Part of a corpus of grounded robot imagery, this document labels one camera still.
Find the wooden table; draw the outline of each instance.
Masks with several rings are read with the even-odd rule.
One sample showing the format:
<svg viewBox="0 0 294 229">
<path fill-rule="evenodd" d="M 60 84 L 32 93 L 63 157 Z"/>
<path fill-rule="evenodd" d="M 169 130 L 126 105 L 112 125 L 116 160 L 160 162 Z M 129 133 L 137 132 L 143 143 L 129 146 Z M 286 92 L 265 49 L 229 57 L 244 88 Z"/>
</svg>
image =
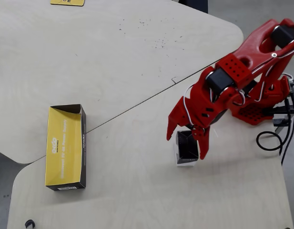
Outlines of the wooden table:
<svg viewBox="0 0 294 229">
<path fill-rule="evenodd" d="M 278 152 L 227 112 L 211 127 L 210 149 L 177 167 L 167 117 L 196 74 L 87 134 L 87 187 L 44 186 L 45 158 L 25 167 L 12 190 L 8 229 L 293 229 Z M 266 147 L 277 144 L 265 138 Z"/>
<path fill-rule="evenodd" d="M 82 104 L 90 131 L 242 43 L 226 21 L 170 0 L 0 0 L 0 152 L 46 152 L 48 108 Z"/>
</svg>

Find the red robotic arm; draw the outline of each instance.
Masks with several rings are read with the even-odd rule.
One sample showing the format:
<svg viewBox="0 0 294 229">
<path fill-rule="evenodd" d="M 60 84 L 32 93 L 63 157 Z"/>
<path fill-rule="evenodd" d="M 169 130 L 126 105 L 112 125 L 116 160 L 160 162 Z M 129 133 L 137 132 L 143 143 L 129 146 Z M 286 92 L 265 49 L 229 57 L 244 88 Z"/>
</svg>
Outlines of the red robotic arm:
<svg viewBox="0 0 294 229">
<path fill-rule="evenodd" d="M 290 92 L 284 69 L 294 55 L 294 23 L 269 20 L 256 29 L 239 49 L 207 67 L 192 85 L 190 98 L 182 97 L 168 117 L 167 140 L 179 126 L 187 126 L 199 142 L 200 159 L 209 148 L 210 125 L 227 109 L 232 115 L 256 125 L 272 116 L 263 108 L 273 108 Z M 262 75 L 260 81 L 255 78 Z"/>
</svg>

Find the black cable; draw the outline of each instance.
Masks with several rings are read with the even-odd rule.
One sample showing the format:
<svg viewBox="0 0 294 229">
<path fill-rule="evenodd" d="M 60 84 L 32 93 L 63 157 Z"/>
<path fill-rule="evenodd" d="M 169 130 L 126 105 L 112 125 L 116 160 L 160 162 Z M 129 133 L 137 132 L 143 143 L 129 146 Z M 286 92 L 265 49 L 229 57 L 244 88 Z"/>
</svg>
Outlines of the black cable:
<svg viewBox="0 0 294 229">
<path fill-rule="evenodd" d="M 291 93 L 291 99 L 292 99 L 293 109 L 294 109 L 294 91 Z M 288 147 L 289 147 L 289 145 L 290 145 L 290 142 L 291 142 L 291 140 L 292 140 L 292 138 L 293 138 L 293 134 L 294 134 L 294 120 L 293 120 L 293 129 L 292 129 L 292 133 L 291 133 L 290 139 L 289 139 L 289 141 L 288 141 L 288 143 L 286 144 L 286 147 L 285 147 L 285 149 L 284 149 L 284 154 L 283 154 L 283 156 L 282 156 L 281 164 L 284 163 L 285 153 L 286 153 L 286 151 L 287 151 L 287 149 L 288 149 Z"/>
<path fill-rule="evenodd" d="M 256 143 L 257 143 L 257 145 L 258 145 L 261 149 L 263 149 L 263 150 L 265 150 L 265 151 L 275 151 L 275 150 L 279 149 L 279 155 L 281 155 L 281 153 L 282 153 L 282 149 L 283 149 L 283 146 L 284 146 L 284 144 L 286 143 L 286 141 L 287 141 L 287 139 L 288 139 L 288 137 L 289 137 L 290 131 L 291 131 L 290 103 L 289 103 L 289 100 L 288 100 L 287 98 L 285 98 L 285 100 L 284 100 L 284 104 L 285 104 L 286 112 L 287 112 L 287 115 L 288 115 L 288 130 L 287 130 L 287 133 L 286 133 L 286 136 L 285 136 L 284 141 L 282 141 L 281 137 L 280 137 L 278 134 L 276 134 L 275 132 L 272 132 L 272 131 L 263 131 L 263 132 L 259 133 L 259 134 L 257 135 L 257 138 L 256 138 Z M 279 146 L 277 146 L 277 147 L 275 147 L 275 148 L 265 148 L 265 147 L 263 147 L 263 146 L 259 143 L 259 138 L 260 138 L 261 135 L 265 135 L 265 134 L 271 134 L 271 135 L 276 136 L 276 137 L 278 138 L 278 140 L 279 140 L 279 143 L 280 143 Z"/>
</svg>

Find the yellow label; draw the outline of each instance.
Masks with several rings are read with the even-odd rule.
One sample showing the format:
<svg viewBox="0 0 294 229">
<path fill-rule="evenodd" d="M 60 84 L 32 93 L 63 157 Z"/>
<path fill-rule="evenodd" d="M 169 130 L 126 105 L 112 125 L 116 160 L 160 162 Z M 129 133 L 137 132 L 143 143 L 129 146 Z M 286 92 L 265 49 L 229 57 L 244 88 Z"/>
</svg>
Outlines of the yellow label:
<svg viewBox="0 0 294 229">
<path fill-rule="evenodd" d="M 68 5 L 68 6 L 83 6 L 84 0 L 51 0 L 51 4 Z"/>
<path fill-rule="evenodd" d="M 80 182 L 81 114 L 49 109 L 45 185 Z"/>
</svg>

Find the yellow box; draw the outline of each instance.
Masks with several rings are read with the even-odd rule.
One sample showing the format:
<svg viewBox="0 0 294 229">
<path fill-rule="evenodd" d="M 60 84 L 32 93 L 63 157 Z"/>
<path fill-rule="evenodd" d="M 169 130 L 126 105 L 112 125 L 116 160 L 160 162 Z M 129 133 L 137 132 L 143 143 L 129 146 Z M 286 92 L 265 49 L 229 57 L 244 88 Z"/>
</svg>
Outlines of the yellow box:
<svg viewBox="0 0 294 229">
<path fill-rule="evenodd" d="M 84 0 L 51 0 L 53 5 L 83 6 Z"/>
<path fill-rule="evenodd" d="M 45 186 L 52 190 L 85 188 L 85 125 L 80 104 L 49 108 Z"/>
</svg>

